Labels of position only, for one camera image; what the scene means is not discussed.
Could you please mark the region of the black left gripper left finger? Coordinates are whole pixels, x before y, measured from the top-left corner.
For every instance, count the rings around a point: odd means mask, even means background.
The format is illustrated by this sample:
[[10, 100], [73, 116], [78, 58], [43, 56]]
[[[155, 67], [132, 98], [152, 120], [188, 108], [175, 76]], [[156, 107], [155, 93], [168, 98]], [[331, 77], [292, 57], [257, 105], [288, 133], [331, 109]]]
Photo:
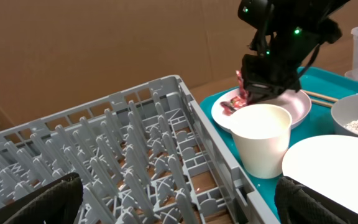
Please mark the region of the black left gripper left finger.
[[82, 203], [83, 184], [72, 172], [0, 208], [0, 224], [74, 223]]

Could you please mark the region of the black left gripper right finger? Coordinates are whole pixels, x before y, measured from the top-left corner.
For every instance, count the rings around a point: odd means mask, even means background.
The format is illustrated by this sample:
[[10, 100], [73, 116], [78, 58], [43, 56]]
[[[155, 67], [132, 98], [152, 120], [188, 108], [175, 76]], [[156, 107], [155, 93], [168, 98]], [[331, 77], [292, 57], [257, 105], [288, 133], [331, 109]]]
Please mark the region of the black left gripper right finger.
[[274, 203], [284, 224], [358, 223], [356, 212], [287, 176], [277, 182]]

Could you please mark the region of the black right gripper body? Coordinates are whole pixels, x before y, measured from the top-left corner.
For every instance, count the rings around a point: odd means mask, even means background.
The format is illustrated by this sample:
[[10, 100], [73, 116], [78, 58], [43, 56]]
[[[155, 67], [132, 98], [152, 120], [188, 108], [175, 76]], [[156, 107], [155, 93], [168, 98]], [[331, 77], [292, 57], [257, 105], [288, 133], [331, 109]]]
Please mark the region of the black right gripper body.
[[276, 68], [266, 58], [256, 55], [243, 56], [241, 73], [249, 103], [276, 99], [287, 90], [298, 92], [301, 89], [296, 70]]

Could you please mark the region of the red snack wrapper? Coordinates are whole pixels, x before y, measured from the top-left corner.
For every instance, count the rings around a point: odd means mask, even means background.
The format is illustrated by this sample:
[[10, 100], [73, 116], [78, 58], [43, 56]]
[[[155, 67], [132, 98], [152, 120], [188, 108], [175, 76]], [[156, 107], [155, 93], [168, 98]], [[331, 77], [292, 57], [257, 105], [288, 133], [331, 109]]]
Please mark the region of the red snack wrapper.
[[226, 116], [230, 116], [237, 110], [247, 106], [251, 98], [251, 94], [244, 88], [244, 79], [241, 71], [236, 70], [236, 76], [239, 84], [239, 92], [230, 100], [220, 102], [220, 106], [223, 108], [223, 114]]

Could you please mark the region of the white paper cup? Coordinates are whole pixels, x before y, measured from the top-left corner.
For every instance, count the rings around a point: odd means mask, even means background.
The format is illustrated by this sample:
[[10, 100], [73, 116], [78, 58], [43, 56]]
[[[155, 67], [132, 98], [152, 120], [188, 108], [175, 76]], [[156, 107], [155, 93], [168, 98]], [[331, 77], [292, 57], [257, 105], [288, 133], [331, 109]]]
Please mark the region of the white paper cup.
[[270, 104], [250, 105], [229, 117], [229, 129], [244, 169], [260, 179], [282, 173], [290, 142], [292, 116]]

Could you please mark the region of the small white bowl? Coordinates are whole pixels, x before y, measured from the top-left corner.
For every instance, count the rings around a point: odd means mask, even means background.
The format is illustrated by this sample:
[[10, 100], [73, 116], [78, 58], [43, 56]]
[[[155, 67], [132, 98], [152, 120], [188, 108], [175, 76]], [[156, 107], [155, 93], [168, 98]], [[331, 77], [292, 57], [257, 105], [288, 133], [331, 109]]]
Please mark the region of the small white bowl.
[[358, 138], [322, 135], [292, 145], [283, 175], [358, 214]]

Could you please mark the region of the grey bowl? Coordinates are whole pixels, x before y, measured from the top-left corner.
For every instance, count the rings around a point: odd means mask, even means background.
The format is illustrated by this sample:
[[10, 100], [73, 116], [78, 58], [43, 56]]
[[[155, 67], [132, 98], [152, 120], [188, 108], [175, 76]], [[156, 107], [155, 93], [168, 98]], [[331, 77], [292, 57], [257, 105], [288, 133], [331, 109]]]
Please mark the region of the grey bowl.
[[357, 133], [345, 127], [348, 123], [358, 120], [358, 94], [335, 102], [331, 108], [331, 116], [336, 134], [358, 137]]

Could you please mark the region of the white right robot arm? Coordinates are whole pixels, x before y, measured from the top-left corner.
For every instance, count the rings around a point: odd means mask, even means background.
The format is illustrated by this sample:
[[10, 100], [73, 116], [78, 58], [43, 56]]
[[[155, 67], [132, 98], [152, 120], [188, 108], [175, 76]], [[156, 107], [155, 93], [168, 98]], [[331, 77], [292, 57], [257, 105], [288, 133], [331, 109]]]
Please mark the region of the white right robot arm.
[[330, 15], [349, 0], [242, 0], [237, 16], [256, 29], [242, 58], [243, 88], [249, 103], [299, 91], [300, 78], [324, 43], [341, 38]]

